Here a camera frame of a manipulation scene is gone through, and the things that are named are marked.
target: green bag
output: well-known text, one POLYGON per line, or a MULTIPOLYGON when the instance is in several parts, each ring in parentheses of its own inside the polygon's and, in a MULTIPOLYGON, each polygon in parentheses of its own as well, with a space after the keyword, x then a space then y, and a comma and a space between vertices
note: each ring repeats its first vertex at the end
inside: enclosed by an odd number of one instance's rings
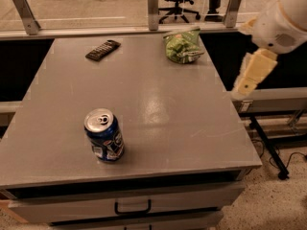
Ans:
POLYGON ((173 31, 163 36, 166 57, 173 62, 185 64, 190 63, 204 54, 199 46, 199 35, 201 28, 191 27, 187 30, 173 31))

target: drawer handle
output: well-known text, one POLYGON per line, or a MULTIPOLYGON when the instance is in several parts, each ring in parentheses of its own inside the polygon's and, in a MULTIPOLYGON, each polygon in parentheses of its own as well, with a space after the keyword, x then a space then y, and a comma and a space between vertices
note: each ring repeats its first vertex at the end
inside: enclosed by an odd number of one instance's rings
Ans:
MULTIPOLYGON (((149 229, 150 229, 150 230, 153 229, 151 225, 149 225, 149 229)), ((128 230, 128 228, 125 226, 125 227, 124 227, 124 230, 128 230)))
POLYGON ((128 212, 124 212, 124 211, 119 211, 118 210, 118 202, 115 202, 114 205, 114 211, 116 213, 116 215, 139 215, 139 214, 147 214, 151 211, 152 209, 152 201, 150 199, 148 199, 148 206, 147 209, 142 210, 142 211, 128 211, 128 212))

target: blue and silver can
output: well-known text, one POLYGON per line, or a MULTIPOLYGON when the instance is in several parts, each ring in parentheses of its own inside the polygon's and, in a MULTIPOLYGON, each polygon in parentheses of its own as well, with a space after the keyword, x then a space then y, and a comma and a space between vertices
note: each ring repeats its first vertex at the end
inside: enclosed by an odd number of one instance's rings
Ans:
POLYGON ((91 111, 85 117, 84 129, 99 159, 113 162, 124 154, 123 136, 111 111, 104 108, 91 111))

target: concrete floor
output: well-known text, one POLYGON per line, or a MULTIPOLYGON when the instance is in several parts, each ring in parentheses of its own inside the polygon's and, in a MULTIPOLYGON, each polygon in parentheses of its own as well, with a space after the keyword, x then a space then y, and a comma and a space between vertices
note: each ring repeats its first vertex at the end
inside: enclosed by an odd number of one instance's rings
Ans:
MULTIPOLYGON (((147 23, 147 0, 29 0, 36 19, 44 29, 137 26, 147 23)), ((239 21, 254 16, 270 0, 243 0, 239 21)), ((207 1, 195 0, 193 9, 207 11, 207 1)), ((223 0, 220 13, 225 11, 223 0)), ((160 6, 171 4, 159 0, 160 6)), ((11 0, 0 0, 0 31, 23 30, 11 0)), ((193 20, 192 23, 204 23, 193 20)), ((168 23, 181 23, 170 18, 168 23)), ((293 133, 286 125, 288 117, 259 121, 267 133, 293 133)), ((297 125, 299 132, 307 130, 307 118, 297 125)), ((262 153, 263 145, 253 130, 248 130, 254 145, 262 153)), ((281 149, 280 157, 287 163, 292 152, 307 154, 307 147, 281 149)), ((263 166, 250 172, 244 182, 245 191, 233 205, 224 207, 224 218, 219 230, 301 230, 307 225, 307 162, 299 154, 293 156, 289 165, 290 179, 277 178, 278 169, 269 163, 270 154, 265 150, 263 166)), ((21 224, 0 210, 0 230, 40 230, 44 225, 21 224)))

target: remote control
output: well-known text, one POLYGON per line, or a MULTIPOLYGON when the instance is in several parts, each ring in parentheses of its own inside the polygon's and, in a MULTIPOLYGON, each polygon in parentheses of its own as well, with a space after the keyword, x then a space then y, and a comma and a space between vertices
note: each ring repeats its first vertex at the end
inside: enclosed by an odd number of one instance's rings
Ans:
POLYGON ((114 40, 108 40, 107 42, 103 43, 101 46, 89 52, 85 57, 99 61, 107 54, 116 50, 120 45, 121 44, 119 42, 116 42, 114 40))

